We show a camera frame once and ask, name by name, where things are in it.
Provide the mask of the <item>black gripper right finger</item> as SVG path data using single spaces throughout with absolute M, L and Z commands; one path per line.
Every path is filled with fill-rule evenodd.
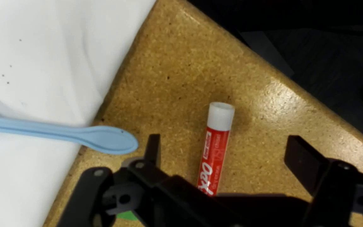
M 363 215 L 363 173 L 353 164 L 325 157 L 301 136 L 290 135 L 285 165 L 313 197 L 303 227 L 349 227 L 350 215 Z

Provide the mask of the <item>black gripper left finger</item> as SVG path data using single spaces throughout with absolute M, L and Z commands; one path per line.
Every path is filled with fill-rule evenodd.
M 58 227 L 112 227 L 131 213 L 145 227 L 194 227 L 199 222 L 182 200 L 180 176 L 160 168 L 160 135 L 149 136 L 145 155 L 117 171 L 105 166 L 84 170 L 61 215 Z

